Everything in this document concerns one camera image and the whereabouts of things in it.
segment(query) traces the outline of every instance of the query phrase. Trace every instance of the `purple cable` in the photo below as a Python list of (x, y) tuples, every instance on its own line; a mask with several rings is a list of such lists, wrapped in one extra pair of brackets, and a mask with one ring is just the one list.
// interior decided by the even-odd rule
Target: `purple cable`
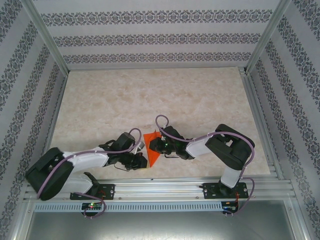
[(122, 153), (126, 153), (126, 152), (130, 152), (131, 150), (133, 150), (135, 147), (137, 147), (141, 141), (141, 138), (142, 138), (142, 132), (140, 131), (139, 128), (132, 128), (130, 130), (130, 133), (133, 131), (133, 130), (137, 130), (140, 134), (139, 136), (139, 139), (138, 141), (136, 142), (135, 145), (129, 147), (128, 149), (126, 150), (121, 150), (121, 151), (96, 151), (96, 150), (88, 150), (88, 151), (81, 151), (81, 152), (77, 152), (75, 154), (72, 154), (70, 156), (67, 156), (66, 158), (62, 159), (53, 169), (52, 171), (49, 173), (49, 175), (46, 177), (46, 179), (44, 180), (43, 184), (41, 185), (37, 195), (36, 195), (36, 198), (39, 199), (44, 188), (46, 187), (47, 183), (49, 182), (50, 178), (52, 177), (52, 175), (57, 171), (57, 169), (67, 160), (71, 159), (71, 158), (74, 158), (76, 156), (79, 156), (79, 155), (83, 155), (83, 154), (122, 154)]
[(84, 196), (84, 197), (87, 197), (87, 198), (91, 198), (91, 199), (98, 200), (98, 201), (100, 201), (100, 202), (103, 204), (103, 210), (102, 210), (101, 212), (98, 212), (98, 213), (97, 213), (96, 215), (94, 215), (94, 216), (87, 216), (87, 215), (86, 215), (86, 212), (87, 212), (87, 210), (90, 209), (90, 208), (86, 208), (86, 209), (84, 210), (84, 212), (83, 212), (83, 215), (84, 215), (85, 218), (94, 219), (94, 218), (96, 218), (96, 217), (99, 217), (100, 215), (102, 215), (102, 214), (106, 211), (107, 205), (106, 205), (105, 201), (103, 201), (102, 199), (100, 199), (100, 198), (98, 198), (98, 197), (95, 197), (95, 196), (91, 196), (91, 195), (85, 194), (85, 193), (81, 193), (81, 192), (75, 192), (75, 194), (78, 194), (78, 195), (81, 195), (81, 196)]
[(200, 136), (200, 137), (197, 137), (195, 139), (191, 139), (191, 140), (186, 140), (186, 139), (181, 139), (181, 138), (178, 138), (178, 137), (175, 137), (175, 136), (172, 136), (168, 133), (166, 133), (161, 127), (160, 125), (158, 124), (158, 118), (159, 117), (163, 117), (166, 119), (166, 127), (169, 125), (169, 118), (165, 115), (158, 115), (156, 116), (155, 118), (155, 124), (156, 126), (159, 128), (160, 132), (162, 132), (163, 134), (167, 135), (168, 137), (172, 138), (172, 139), (175, 139), (175, 140), (178, 140), (178, 141), (181, 141), (181, 142), (185, 142), (185, 143), (190, 143), (190, 142), (194, 142), (194, 141), (197, 141), (197, 140), (201, 140), (201, 139), (205, 139), (207, 137), (211, 137), (211, 136), (214, 136), (214, 135), (231, 135), (231, 136), (234, 136), (234, 137), (237, 137), (237, 138), (240, 138), (242, 139), (243, 141), (245, 141), (250, 149), (251, 149), (251, 157), (250, 159), (244, 164), (243, 168), (242, 168), (242, 171), (240, 173), (240, 176), (239, 178), (240, 179), (247, 179), (247, 180), (251, 180), (252, 181), (252, 190), (248, 196), (248, 198), (246, 199), (245, 203), (243, 204), (243, 206), (236, 212), (236, 213), (239, 213), (248, 203), (248, 201), (250, 200), (252, 194), (254, 193), (254, 190), (255, 190), (255, 181), (251, 178), (251, 177), (242, 177), (242, 175), (244, 174), (244, 171), (246, 169), (246, 167), (249, 165), (249, 163), (252, 162), (252, 160), (254, 159), (255, 157), (255, 149), (254, 149), (254, 146), (243, 136), (239, 135), (239, 134), (236, 134), (236, 133), (233, 133), (233, 132), (228, 132), (228, 131), (216, 131), (216, 132), (211, 132), (211, 133), (208, 133), (207, 135), (203, 135), (203, 136)]

